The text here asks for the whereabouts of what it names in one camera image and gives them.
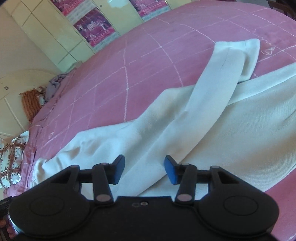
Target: white towel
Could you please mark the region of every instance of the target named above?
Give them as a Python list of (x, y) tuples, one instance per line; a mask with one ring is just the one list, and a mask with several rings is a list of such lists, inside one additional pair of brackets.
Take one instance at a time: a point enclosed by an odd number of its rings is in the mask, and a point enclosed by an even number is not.
[[(295, 165), (296, 65), (249, 80), (259, 48), (257, 39), (217, 42), (195, 86), (164, 91), (134, 121), (78, 133), (53, 159), (37, 161), (32, 186), (69, 165), (89, 169), (124, 154), (115, 197), (174, 197), (166, 155), (200, 169), (219, 165), (263, 191), (272, 187)], [(206, 193), (197, 185), (196, 198)], [(83, 194), (92, 198), (91, 185)]]

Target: screw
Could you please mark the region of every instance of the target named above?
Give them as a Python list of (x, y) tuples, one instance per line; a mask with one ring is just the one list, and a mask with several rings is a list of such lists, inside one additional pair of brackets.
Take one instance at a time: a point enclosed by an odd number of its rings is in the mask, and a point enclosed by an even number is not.
[(111, 197), (107, 194), (100, 194), (96, 197), (96, 200), (99, 202), (107, 202), (111, 199)]
[(188, 202), (192, 200), (192, 196), (189, 194), (180, 194), (179, 196), (177, 196), (177, 199), (181, 202)]

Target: bed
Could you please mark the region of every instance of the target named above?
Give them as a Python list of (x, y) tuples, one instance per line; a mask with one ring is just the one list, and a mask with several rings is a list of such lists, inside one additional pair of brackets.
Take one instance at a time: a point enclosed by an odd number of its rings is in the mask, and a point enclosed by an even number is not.
[[(216, 41), (251, 38), (261, 44), (252, 78), (296, 61), (296, 22), (238, 2), (193, 2), (116, 39), (73, 70), (35, 117), (22, 180), (4, 194), (25, 192), (36, 161), (54, 157), (78, 132), (136, 119), (165, 89), (195, 84)], [(296, 171), (267, 191), (280, 206), (273, 234), (281, 241), (296, 237), (294, 182)]]

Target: white stitching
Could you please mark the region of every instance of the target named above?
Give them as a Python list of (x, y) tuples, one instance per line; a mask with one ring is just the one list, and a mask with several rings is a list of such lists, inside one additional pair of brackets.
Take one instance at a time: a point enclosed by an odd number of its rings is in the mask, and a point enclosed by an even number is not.
[(293, 236), (291, 236), (287, 241), (292, 240), (294, 237), (296, 237), (296, 233)]
[(210, 47), (210, 48), (207, 48), (207, 49), (205, 49), (205, 50), (202, 50), (202, 51), (199, 51), (199, 52), (196, 52), (196, 53), (190, 54), (190, 55), (188, 55), (188, 56), (186, 56), (186, 57), (184, 57), (184, 58), (182, 58), (182, 59), (179, 59), (176, 63), (181, 62), (182, 60), (185, 60), (185, 59), (187, 59), (187, 58), (189, 58), (189, 57), (191, 57), (191, 56), (193, 56), (193, 55), (196, 55), (196, 54), (199, 54), (199, 53), (205, 52), (205, 51), (207, 51), (207, 50), (209, 50), (209, 49), (212, 49), (212, 48), (214, 48), (214, 46), (212, 46), (212, 47)]
[(259, 62), (262, 62), (263, 60), (266, 60), (266, 59), (268, 59), (268, 58), (271, 58), (271, 57), (273, 57), (273, 56), (276, 56), (276, 55), (278, 55), (278, 54), (281, 53), (281, 52), (283, 52), (283, 51), (279, 51), (279, 52), (277, 52), (277, 53), (275, 53), (275, 54), (273, 54), (273, 55), (271, 55), (271, 56), (265, 57), (265, 58), (259, 60), (258, 63), (259, 63)]
[[(93, 90), (94, 88), (96, 88), (99, 84), (101, 84), (102, 82), (104, 82), (105, 80), (107, 80), (108, 78), (110, 78), (112, 75), (114, 75), (115, 73), (117, 73), (118, 71), (120, 71), (121, 69), (123, 69), (124, 67), (121, 67), (120, 69), (116, 70), (114, 73), (110, 74), (108, 77), (106, 77), (105, 79), (103, 79), (101, 82), (99, 82), (98, 84), (96, 84), (94, 87), (92, 87), (91, 89), (89, 89), (87, 92), (85, 92), (82, 96), (80, 96), (77, 100), (75, 100), (73, 103), (77, 102), (78, 100), (80, 100), (83, 96), (85, 96), (88, 92), (90, 92), (91, 90)], [(63, 112), (68, 109), (73, 103), (71, 103), (70, 105), (68, 105), (64, 110), (61, 111), (61, 114), (57, 115), (50, 123), (48, 123), (46, 125), (49, 126), (56, 118), (58, 118), (60, 115), (63, 114)]]
[(93, 112), (91, 112), (90, 116), (89, 116), (89, 121), (87, 123), (87, 130), (89, 129), (89, 125), (91, 124), (91, 118), (92, 118)]
[[(111, 100), (113, 100), (114, 98), (118, 97), (118, 96), (121, 95), (122, 93), (124, 93), (124, 91), (121, 91), (119, 94), (113, 96), (111, 99), (107, 100), (106, 102), (104, 102), (103, 104), (101, 104), (100, 106), (98, 106), (97, 108), (95, 108), (95, 109), (93, 110), (93, 112), (96, 111), (96, 110), (98, 110), (98, 109), (99, 109), (100, 107), (102, 107), (103, 105), (107, 104), (109, 101), (111, 101)], [(86, 114), (86, 115), (84, 115), (83, 117), (79, 118), (78, 120), (74, 121), (74, 122), (70, 125), (70, 127), (72, 127), (74, 124), (76, 124), (76, 123), (77, 123), (78, 121), (80, 121), (81, 119), (87, 117), (88, 115), (89, 115), (89, 113)]]
[(167, 69), (167, 68), (169, 68), (169, 67), (170, 67), (170, 66), (167, 66), (167, 67), (165, 67), (165, 68), (163, 68), (163, 69), (161, 69), (161, 70), (159, 70), (159, 71), (155, 72), (154, 74), (152, 74), (152, 75), (150, 75), (150, 76), (148, 76), (148, 77), (146, 77), (146, 78), (142, 79), (142, 80), (141, 80), (141, 81), (139, 81), (138, 83), (136, 83), (136, 84), (132, 85), (130, 88), (132, 88), (132, 87), (135, 87), (135, 86), (136, 86), (136, 85), (138, 85), (139, 83), (142, 83), (143, 81), (145, 81), (145, 80), (147, 80), (147, 79), (151, 78), (151, 77), (152, 77), (152, 76), (154, 76), (154, 75), (157, 75), (158, 73), (162, 72), (163, 70), (165, 70), (165, 69)]
[(172, 61), (172, 59), (170, 58), (170, 56), (168, 55), (168, 53), (163, 49), (163, 47), (159, 44), (159, 42), (157, 42), (157, 40), (155, 39), (155, 38), (153, 38), (153, 36), (152, 35), (150, 35), (145, 29), (144, 29), (144, 31), (159, 45), (159, 47), (164, 51), (164, 53), (166, 54), (166, 56), (169, 58), (169, 60), (171, 61), (171, 63), (173, 64), (173, 66), (174, 66), (174, 68), (175, 68), (175, 70), (176, 70), (176, 73), (177, 73), (177, 75), (178, 75), (178, 78), (179, 78), (179, 81), (180, 81), (180, 83), (181, 83), (181, 85), (182, 85), (182, 87), (184, 86), (184, 84), (183, 84), (183, 82), (182, 82), (182, 79), (181, 79), (181, 76), (180, 76), (180, 74), (179, 74), (179, 72), (178, 72), (178, 70), (177, 70), (177, 67), (175, 66), (175, 64), (174, 64), (174, 62)]
[[(191, 29), (193, 29), (193, 30), (195, 30), (196, 32), (199, 32), (198, 30), (196, 30), (195, 28), (193, 28), (193, 27), (190, 27), (190, 26), (188, 26), (188, 25), (186, 25), (186, 24), (180, 24), (180, 25), (184, 25), (184, 26), (186, 26), (186, 27), (189, 27), (189, 28), (191, 28)], [(213, 43), (215, 43), (215, 41), (214, 40), (212, 40), (210, 37), (208, 37), (207, 35), (205, 35), (205, 34), (203, 34), (203, 33), (201, 33), (201, 32), (199, 32), (200, 34), (202, 34), (203, 36), (205, 36), (205, 37), (207, 37), (209, 40), (211, 40)]]
[(261, 11), (261, 10), (263, 10), (263, 9), (269, 9), (269, 8), (264, 7), (264, 8), (261, 8), (261, 9), (259, 9), (259, 10), (255, 10), (255, 11), (253, 11), (253, 12), (259, 12), (259, 11)]
[(186, 16), (189, 16), (189, 15), (198, 15), (198, 13), (182, 13), (182, 12), (176, 12), (178, 14), (184, 14)]
[(156, 17), (155, 17), (155, 19), (158, 19), (158, 20), (160, 20), (160, 21), (162, 21), (162, 22), (164, 22), (164, 23), (170, 24), (170, 23), (168, 23), (168, 22), (166, 22), (166, 21), (163, 21), (163, 20), (160, 19), (160, 18), (156, 18)]
[(167, 42), (167, 43), (164, 44), (163, 46), (166, 46), (166, 45), (170, 44), (171, 42), (174, 42), (175, 40), (180, 39), (180, 38), (182, 38), (182, 37), (184, 37), (184, 36), (186, 36), (186, 35), (188, 35), (188, 34), (190, 34), (190, 33), (192, 33), (192, 32), (194, 32), (194, 31), (192, 30), (192, 31), (190, 31), (190, 32), (188, 32), (188, 33), (186, 33), (186, 34), (183, 34), (183, 35), (181, 35), (180, 37), (178, 37), (178, 38), (176, 38), (176, 39), (173, 39), (173, 40)]
[(221, 22), (224, 22), (224, 21), (225, 21), (225, 20), (223, 19), (223, 20), (221, 20), (221, 21), (219, 21), (219, 22), (215, 22), (215, 23), (212, 23), (212, 24), (210, 24), (210, 25), (208, 25), (208, 26), (200, 27), (200, 28), (198, 28), (198, 29), (207, 28), (207, 27), (213, 26), (213, 25), (215, 25), (215, 24), (217, 24), (217, 23), (221, 23)]
[(41, 125), (34, 125), (34, 126), (29, 127), (29, 130), (32, 129), (33, 127), (37, 127), (37, 126), (39, 126), (39, 127), (43, 127), (43, 126), (41, 126)]
[(270, 26), (270, 25), (273, 25), (273, 24), (269, 24), (269, 25), (266, 25), (266, 26), (257, 27), (257, 28), (254, 29), (253, 32), (255, 32), (255, 31), (256, 31), (257, 29), (259, 29), (259, 28), (265, 28), (265, 27), (268, 27), (268, 26)]
[(160, 49), (160, 47), (158, 47), (158, 48), (156, 48), (156, 49), (154, 49), (154, 50), (151, 50), (149, 53), (146, 53), (146, 54), (142, 55), (141, 57), (139, 57), (139, 58), (133, 60), (132, 62), (129, 62), (127, 65), (130, 65), (131, 63), (137, 61), (138, 59), (141, 59), (141, 58), (145, 57), (146, 55), (148, 55), (148, 54), (150, 54), (150, 53), (152, 53), (152, 52), (154, 52), (154, 51), (156, 51), (156, 50), (158, 50), (158, 49)]
[[(77, 92), (76, 92), (76, 95), (75, 95), (75, 97), (74, 97), (74, 100), (76, 99), (76, 97), (77, 97), (77, 95), (78, 95), (78, 90), (79, 90), (79, 88), (77, 89)], [(73, 103), (73, 106), (72, 106), (72, 109), (71, 109), (71, 113), (70, 113), (70, 118), (69, 118), (69, 124), (68, 124), (67, 132), (66, 132), (66, 134), (65, 134), (65, 136), (64, 136), (63, 141), (61, 142), (61, 145), (60, 145), (59, 149), (62, 148), (62, 145), (63, 145), (63, 143), (64, 143), (64, 141), (65, 141), (65, 139), (66, 139), (66, 136), (67, 136), (67, 134), (68, 134), (68, 130), (69, 130), (69, 128), (70, 128), (70, 124), (71, 124), (71, 119), (72, 119), (72, 114), (73, 114), (74, 105), (75, 105), (75, 103)]]
[(126, 69), (126, 47), (127, 47), (127, 34), (126, 34), (126, 46), (124, 48), (123, 51), (123, 63), (124, 63), (124, 69), (125, 69), (125, 73), (126, 73), (126, 102), (124, 105), (124, 117), (123, 117), (123, 121), (126, 122), (126, 113), (127, 113), (127, 109), (128, 109), (128, 72)]

